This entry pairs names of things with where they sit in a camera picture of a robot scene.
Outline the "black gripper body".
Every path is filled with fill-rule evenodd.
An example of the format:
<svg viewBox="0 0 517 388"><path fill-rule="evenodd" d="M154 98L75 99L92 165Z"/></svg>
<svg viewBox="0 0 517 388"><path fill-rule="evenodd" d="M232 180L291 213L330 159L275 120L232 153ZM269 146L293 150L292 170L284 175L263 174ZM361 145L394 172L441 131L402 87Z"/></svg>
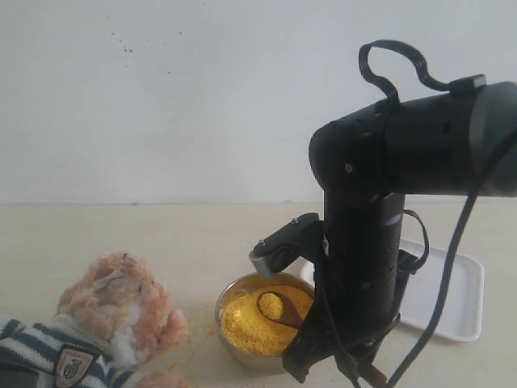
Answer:
<svg viewBox="0 0 517 388"><path fill-rule="evenodd" d="M380 273L316 266L313 282L318 317L348 352L378 347L400 321L404 274L395 266Z"/></svg>

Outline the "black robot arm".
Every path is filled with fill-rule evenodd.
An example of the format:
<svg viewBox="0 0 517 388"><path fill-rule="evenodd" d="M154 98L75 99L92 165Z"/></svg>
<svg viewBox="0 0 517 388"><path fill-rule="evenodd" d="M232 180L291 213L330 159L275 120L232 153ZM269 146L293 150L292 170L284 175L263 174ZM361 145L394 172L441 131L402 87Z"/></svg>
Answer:
<svg viewBox="0 0 517 388"><path fill-rule="evenodd" d="M353 383L391 387L429 340L421 339L391 377L373 367L400 318L410 275L425 263L399 248L408 195L465 196L449 246L456 253L480 196L516 194L516 85L465 79L442 95L381 102L320 128L309 164L324 192L324 213L305 214L273 236L270 260L281 270L297 258L313 263L315 300L283 367L297 381L333 357Z"/></svg>

